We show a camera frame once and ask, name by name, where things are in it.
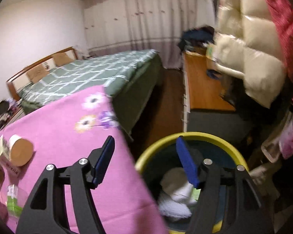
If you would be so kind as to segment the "white nightstand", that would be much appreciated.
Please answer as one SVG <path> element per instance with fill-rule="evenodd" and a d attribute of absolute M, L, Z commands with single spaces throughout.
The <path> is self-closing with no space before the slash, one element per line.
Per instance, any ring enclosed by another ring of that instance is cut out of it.
<path fill-rule="evenodd" d="M 22 107 L 18 107 L 17 110 L 15 111 L 15 113 L 9 118 L 8 122 L 6 123 L 6 126 L 14 123 L 15 121 L 21 119 L 22 117 L 24 117 L 26 114 L 24 113 L 24 110 Z"/>

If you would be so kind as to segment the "left brown pillow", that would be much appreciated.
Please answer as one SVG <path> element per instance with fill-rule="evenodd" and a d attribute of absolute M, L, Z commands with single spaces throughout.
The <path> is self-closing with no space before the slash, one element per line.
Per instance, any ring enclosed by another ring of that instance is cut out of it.
<path fill-rule="evenodd" d="M 49 74 L 49 71 L 47 71 L 42 64 L 37 65 L 33 67 L 31 70 L 28 70 L 28 72 L 26 72 L 26 76 L 28 76 L 28 78 L 30 79 L 32 83 L 39 82 L 48 74 Z"/>

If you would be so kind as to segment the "cream puffer jacket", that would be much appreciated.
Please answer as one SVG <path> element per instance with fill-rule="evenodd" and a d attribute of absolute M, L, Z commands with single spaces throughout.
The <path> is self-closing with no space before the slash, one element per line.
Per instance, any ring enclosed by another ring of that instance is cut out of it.
<path fill-rule="evenodd" d="M 269 108 L 283 88 L 286 68 L 265 0 L 220 0 L 214 57 L 222 73 L 243 80 L 246 94 Z"/>

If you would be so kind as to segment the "white pink drink bottle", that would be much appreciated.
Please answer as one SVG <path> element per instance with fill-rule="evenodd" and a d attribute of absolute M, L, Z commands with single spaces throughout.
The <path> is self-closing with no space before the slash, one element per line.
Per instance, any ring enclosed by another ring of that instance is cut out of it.
<path fill-rule="evenodd" d="M 193 205 L 196 200 L 192 197 L 194 187 L 188 182 L 183 168 L 172 168 L 168 170 L 161 182 L 162 190 L 170 198 L 178 203 Z"/>

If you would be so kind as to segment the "white paper cup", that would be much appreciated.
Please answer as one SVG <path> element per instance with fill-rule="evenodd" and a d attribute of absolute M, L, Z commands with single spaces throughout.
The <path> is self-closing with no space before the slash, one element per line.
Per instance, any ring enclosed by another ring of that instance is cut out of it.
<path fill-rule="evenodd" d="M 17 167 L 23 166 L 30 161 L 33 156 L 33 143 L 18 135 L 13 135 L 9 139 L 10 162 Z"/>

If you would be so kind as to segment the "brown pillow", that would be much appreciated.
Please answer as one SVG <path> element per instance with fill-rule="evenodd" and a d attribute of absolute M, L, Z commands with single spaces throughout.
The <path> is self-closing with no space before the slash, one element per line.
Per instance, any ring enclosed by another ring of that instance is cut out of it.
<path fill-rule="evenodd" d="M 28 76 L 28 78 L 30 79 L 32 83 L 39 82 L 48 74 L 49 74 L 49 71 L 47 71 L 42 64 L 37 65 L 33 67 L 31 70 L 28 70 L 28 72 L 26 72 L 26 76 Z"/>
<path fill-rule="evenodd" d="M 67 65 L 74 61 L 74 59 L 70 58 L 66 53 L 55 53 L 52 55 L 52 58 L 57 67 Z"/>

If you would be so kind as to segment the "clear green label bottle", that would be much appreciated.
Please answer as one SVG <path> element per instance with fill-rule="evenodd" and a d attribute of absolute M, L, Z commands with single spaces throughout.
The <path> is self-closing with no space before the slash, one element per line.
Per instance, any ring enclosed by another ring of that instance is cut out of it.
<path fill-rule="evenodd" d="M 19 219 L 26 204 L 28 194 L 17 185 L 9 185 L 7 188 L 7 211 L 10 217 Z"/>

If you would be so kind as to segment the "bed with green quilt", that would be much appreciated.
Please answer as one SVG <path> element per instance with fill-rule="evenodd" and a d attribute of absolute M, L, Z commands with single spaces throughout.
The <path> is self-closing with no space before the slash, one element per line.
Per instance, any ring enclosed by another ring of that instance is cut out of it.
<path fill-rule="evenodd" d="M 6 82 L 13 99 L 29 114 L 53 101 L 92 86 L 103 86 L 124 132 L 131 133 L 149 101 L 162 83 L 163 66 L 157 50 L 124 51 L 78 60 L 73 47 L 66 53 L 72 63 L 57 67 L 52 55 L 27 66 Z M 42 64 L 49 74 L 32 83 L 26 72 Z"/>

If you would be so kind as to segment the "right brown pillow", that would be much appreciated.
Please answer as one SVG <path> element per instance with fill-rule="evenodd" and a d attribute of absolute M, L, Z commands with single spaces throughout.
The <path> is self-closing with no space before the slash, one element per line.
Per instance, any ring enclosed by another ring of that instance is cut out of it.
<path fill-rule="evenodd" d="M 74 61 L 74 59 L 70 58 L 66 53 L 55 53 L 52 55 L 52 58 L 57 67 L 67 65 Z"/>

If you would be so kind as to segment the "wooden desk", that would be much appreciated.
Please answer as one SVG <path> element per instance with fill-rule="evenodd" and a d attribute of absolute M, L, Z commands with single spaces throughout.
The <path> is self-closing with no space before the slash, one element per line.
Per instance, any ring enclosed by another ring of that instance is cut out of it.
<path fill-rule="evenodd" d="M 182 54 L 182 70 L 184 76 L 184 95 L 182 124 L 187 131 L 190 115 L 194 112 L 234 113 L 235 108 L 224 101 L 220 93 L 221 82 L 210 78 L 207 74 L 207 58 L 198 53 Z"/>

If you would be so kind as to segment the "dark clothes pile on desk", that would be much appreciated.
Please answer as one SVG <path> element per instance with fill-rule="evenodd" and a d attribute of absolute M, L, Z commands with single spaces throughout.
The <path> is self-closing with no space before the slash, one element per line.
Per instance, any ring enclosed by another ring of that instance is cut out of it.
<path fill-rule="evenodd" d="M 214 44 L 214 33 L 215 29 L 209 25 L 203 25 L 199 28 L 189 29 L 182 32 L 177 46 L 181 52 L 185 51 L 186 47 L 204 48 L 210 43 Z"/>

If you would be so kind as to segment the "pink floral tablecloth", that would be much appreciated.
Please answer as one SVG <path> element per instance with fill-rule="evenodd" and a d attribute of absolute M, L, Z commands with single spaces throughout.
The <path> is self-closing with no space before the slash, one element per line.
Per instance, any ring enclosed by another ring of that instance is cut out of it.
<path fill-rule="evenodd" d="M 16 180 L 30 193 L 48 164 L 69 166 L 100 148 L 108 136 L 115 151 L 102 184 L 92 197 L 107 233 L 166 233 L 167 229 L 134 159 L 102 86 L 54 101 L 1 130 L 33 143 L 34 156 Z"/>

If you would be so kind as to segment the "yellow rim trash bin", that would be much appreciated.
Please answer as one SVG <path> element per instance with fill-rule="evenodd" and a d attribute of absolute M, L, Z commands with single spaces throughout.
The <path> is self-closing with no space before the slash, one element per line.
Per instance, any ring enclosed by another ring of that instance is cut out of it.
<path fill-rule="evenodd" d="M 176 151 L 176 140 L 182 136 L 187 144 L 199 150 L 204 158 L 214 161 L 225 168 L 242 165 L 249 171 L 247 163 L 240 152 L 227 141 L 207 133 L 186 132 L 162 138 L 148 147 L 136 162 L 135 168 L 142 175 L 154 199 L 162 192 L 160 181 L 164 174 L 182 166 Z M 169 233 L 187 233 L 190 218 L 172 222 L 164 217 L 164 223 Z M 212 233 L 219 233 L 220 223 L 217 222 Z"/>

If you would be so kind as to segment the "green white carton box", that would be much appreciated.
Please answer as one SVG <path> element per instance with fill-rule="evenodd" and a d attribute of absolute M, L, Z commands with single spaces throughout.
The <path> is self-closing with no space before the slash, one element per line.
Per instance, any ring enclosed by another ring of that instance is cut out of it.
<path fill-rule="evenodd" d="M 10 147 L 4 137 L 0 136 L 0 165 L 3 166 L 13 177 L 18 177 L 21 169 L 12 164 L 10 159 Z"/>

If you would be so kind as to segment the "pink white curtain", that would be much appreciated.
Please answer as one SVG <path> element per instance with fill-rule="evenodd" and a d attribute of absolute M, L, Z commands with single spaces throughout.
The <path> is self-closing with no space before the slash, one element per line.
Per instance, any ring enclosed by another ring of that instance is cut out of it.
<path fill-rule="evenodd" d="M 167 69 L 181 67 L 182 33 L 214 27 L 213 0 L 82 0 L 90 55 L 155 49 Z"/>

